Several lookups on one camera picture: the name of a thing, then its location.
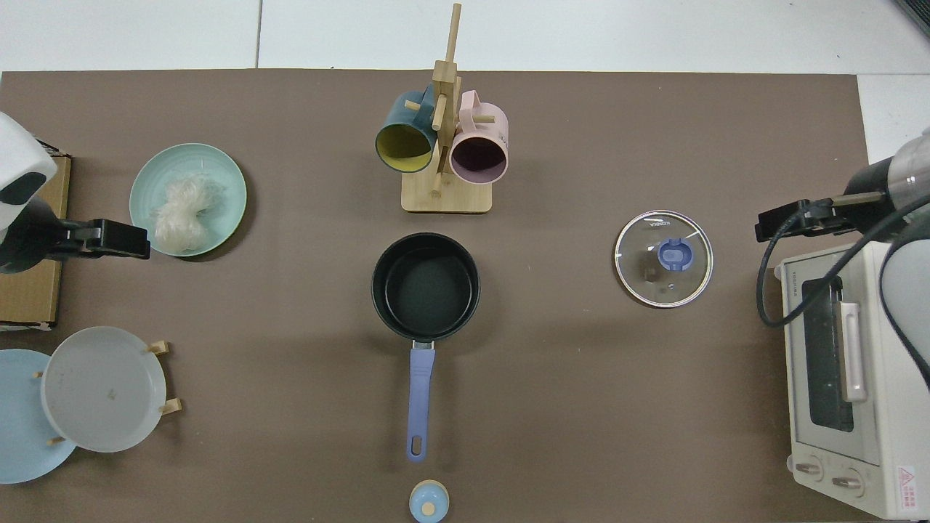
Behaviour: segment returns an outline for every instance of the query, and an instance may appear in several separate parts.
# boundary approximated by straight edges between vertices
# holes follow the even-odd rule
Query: pink mug
[[[507,172],[508,131],[507,115],[497,105],[482,103],[476,91],[462,93],[458,128],[449,148],[452,172],[469,183],[500,180]]]

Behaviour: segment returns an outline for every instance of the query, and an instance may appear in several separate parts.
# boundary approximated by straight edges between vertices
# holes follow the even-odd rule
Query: blue mug
[[[408,101],[418,104],[419,109],[406,107]],[[417,172],[430,164],[436,145],[436,131],[432,130],[435,107],[432,84],[422,92],[407,91],[397,97],[375,138],[375,150],[386,166]]]

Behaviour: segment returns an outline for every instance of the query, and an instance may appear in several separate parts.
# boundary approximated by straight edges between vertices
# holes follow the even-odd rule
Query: glass lid
[[[630,220],[614,248],[620,281],[633,298],[671,308],[694,300],[711,280],[707,234],[684,214],[653,210]]]

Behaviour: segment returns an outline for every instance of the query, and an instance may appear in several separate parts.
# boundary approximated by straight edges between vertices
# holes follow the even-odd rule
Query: cable
[[[775,320],[772,319],[768,313],[765,311],[764,303],[764,285],[765,285],[765,270],[768,268],[769,260],[772,257],[772,251],[775,249],[775,244],[788,230],[796,223],[801,217],[814,208],[822,207],[832,207],[833,200],[826,198],[823,200],[818,200],[816,202],[811,202],[809,205],[804,208],[798,209],[794,214],[789,216],[782,224],[778,227],[775,232],[775,235],[772,236],[772,240],[769,241],[768,247],[765,248],[765,254],[762,257],[762,264],[759,267],[759,274],[756,277],[756,310],[759,311],[759,317],[762,319],[768,327],[779,328],[788,325],[790,322],[794,321],[799,315],[801,315],[805,310],[807,310],[811,303],[815,302],[821,294],[823,294],[827,288],[830,287],[830,282],[833,281],[833,278],[836,277],[840,271],[849,263],[850,260],[856,256],[862,248],[866,246],[870,241],[874,240],[878,235],[885,232],[892,225],[895,225],[898,221],[903,219],[905,216],[911,214],[913,211],[921,208],[927,204],[930,204],[930,194],[925,194],[921,198],[911,202],[905,207],[896,210],[895,212],[889,214],[882,218],[878,223],[875,224],[871,229],[869,229],[861,238],[846,252],[843,256],[833,264],[833,266],[827,271],[827,273],[817,282],[817,285],[814,289],[801,301],[793,311],[788,313],[785,317]]]

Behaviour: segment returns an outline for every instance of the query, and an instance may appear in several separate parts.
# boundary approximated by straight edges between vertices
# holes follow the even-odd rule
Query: blue pan handle
[[[407,411],[407,459],[426,459],[426,431],[430,421],[430,378],[436,358],[432,342],[413,342],[410,349],[410,403]]]

